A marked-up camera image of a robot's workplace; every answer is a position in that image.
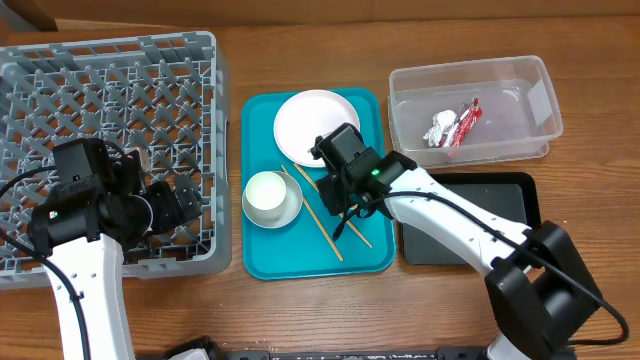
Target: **blue tray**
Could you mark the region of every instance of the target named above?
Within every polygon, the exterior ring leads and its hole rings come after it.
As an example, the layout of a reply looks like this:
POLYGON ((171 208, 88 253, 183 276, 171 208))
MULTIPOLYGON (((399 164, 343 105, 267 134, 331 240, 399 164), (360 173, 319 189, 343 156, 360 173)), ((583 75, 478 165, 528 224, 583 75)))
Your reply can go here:
MULTIPOLYGON (((378 100, 361 88, 336 89, 356 109, 360 118, 360 132, 365 144, 385 153, 384 135, 380 123, 378 100)), ((242 109, 242 189, 260 171, 282 171, 287 168, 300 184, 302 192, 318 219, 329 234, 340 222, 331 216, 318 193, 293 167, 273 137, 276 113, 290 97, 297 93, 276 93, 253 97, 242 109)), ((304 168, 317 180, 327 174, 324 168, 304 168)), ((280 229, 260 228, 243 214, 242 239, 244 265, 258 279, 278 280, 327 275, 346 275, 382 271, 389 267, 396 254, 396 242, 391 220, 376 213, 368 219, 352 220, 369 240, 369 248, 349 227, 345 227, 336 246, 344 257, 340 262, 320 229, 303 206, 298 217, 280 229)))

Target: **gray dish rack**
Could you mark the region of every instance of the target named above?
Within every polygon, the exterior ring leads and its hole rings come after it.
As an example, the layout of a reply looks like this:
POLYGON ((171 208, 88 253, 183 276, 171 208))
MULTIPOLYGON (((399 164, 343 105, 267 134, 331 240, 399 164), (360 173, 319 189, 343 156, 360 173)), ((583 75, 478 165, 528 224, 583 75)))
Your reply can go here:
MULTIPOLYGON (((0 48, 0 185, 53 164, 53 146, 79 137, 144 149, 150 182, 189 175, 203 215, 138 244, 123 276, 223 271, 231 262, 229 96, 229 68, 209 32, 0 48)), ((31 246, 31 208, 56 182, 51 171, 18 183, 2 198, 0 227, 31 246)), ((0 289, 48 284, 37 262, 0 245, 0 289)))

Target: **wooden table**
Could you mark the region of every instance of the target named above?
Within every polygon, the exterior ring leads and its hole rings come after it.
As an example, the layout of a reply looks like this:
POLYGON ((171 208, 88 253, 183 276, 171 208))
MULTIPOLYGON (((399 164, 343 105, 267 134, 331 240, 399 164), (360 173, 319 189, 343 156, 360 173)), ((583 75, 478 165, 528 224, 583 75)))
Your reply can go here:
MULTIPOLYGON (((171 29, 14 34, 11 44, 88 40, 171 29)), ((565 227, 607 300, 640 327, 640 18, 517 19, 211 29, 231 64, 229 177, 233 262, 219 275, 127 280, 137 353, 208 334, 225 350, 432 349, 488 344, 497 327, 482 279, 469 268, 408 266, 383 273, 261 282, 242 263, 240 116, 252 96, 366 87, 387 128, 388 77, 403 67, 538 55, 549 70, 565 130, 548 156, 449 171, 525 171, 543 219, 565 227)), ((387 133, 387 144, 390 141, 387 133)), ((2 292, 0 358, 61 358, 50 289, 2 292)), ((619 332, 598 312, 580 338, 619 332)), ((582 348, 584 359, 640 357, 640 341, 582 348)))

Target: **chopsticks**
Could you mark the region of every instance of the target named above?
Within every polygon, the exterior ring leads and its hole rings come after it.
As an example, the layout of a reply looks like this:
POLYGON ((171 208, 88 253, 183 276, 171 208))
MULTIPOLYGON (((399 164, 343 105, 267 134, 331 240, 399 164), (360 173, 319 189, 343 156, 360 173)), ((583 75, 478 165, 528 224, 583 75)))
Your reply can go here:
MULTIPOLYGON (((302 176, 304 176, 304 178, 309 182, 309 184, 311 184, 311 186, 313 186, 314 189, 316 189, 317 192, 320 192, 318 190, 318 187, 316 186, 316 183, 313 182, 313 180, 309 177, 309 175, 307 175, 307 173, 302 170, 302 168, 300 167, 300 165, 293 163, 293 166, 295 166, 296 170, 298 170, 298 172, 300 174, 302 174, 302 176)), ((349 225, 349 227, 351 228, 351 230, 353 230, 353 232, 356 233, 356 235, 358 235, 358 237, 360 239, 362 239, 362 241, 364 241, 365 244, 367 244, 367 246, 369 248, 373 248, 373 245, 371 245, 371 243, 367 240, 367 238, 364 237, 364 235, 362 235, 362 233, 356 228, 355 225, 353 225, 353 223, 351 222, 351 220, 347 221, 347 225, 349 225)))
MULTIPOLYGON (((287 168, 285 168, 284 165, 280 165, 280 166, 282 166, 282 171, 285 174, 289 175, 289 172, 287 171, 287 168)), ((322 226, 322 224, 320 223, 320 220, 318 220, 318 217, 316 216, 316 213, 313 212, 313 210, 311 209, 311 205, 309 205, 309 203, 307 202, 307 199, 304 198, 304 195, 302 196, 302 202, 304 203, 304 206, 307 208, 307 210, 309 210, 309 213, 311 214, 311 217, 313 217, 313 220, 318 225, 318 228, 320 228, 320 231, 322 231, 322 234, 324 235, 324 238, 327 239, 327 242, 329 242, 329 245, 331 245, 331 248, 333 249, 333 252, 336 253, 336 256, 338 257, 338 259, 340 261, 344 261, 344 258, 342 257, 342 254, 340 254, 340 251, 336 247, 336 244, 334 244, 333 240, 331 240, 331 237, 327 233, 327 230, 324 229, 324 226, 322 226)))

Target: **white plate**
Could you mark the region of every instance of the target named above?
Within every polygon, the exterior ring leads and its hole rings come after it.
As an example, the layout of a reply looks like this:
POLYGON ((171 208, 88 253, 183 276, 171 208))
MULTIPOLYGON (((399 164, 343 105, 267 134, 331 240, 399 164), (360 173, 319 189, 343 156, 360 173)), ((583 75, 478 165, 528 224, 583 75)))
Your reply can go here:
POLYGON ((327 90, 303 91, 287 100, 273 124, 273 134, 280 151, 289 160, 308 167, 324 167, 309 150, 316 137, 330 134, 343 123, 360 130, 356 109, 342 96, 327 90))

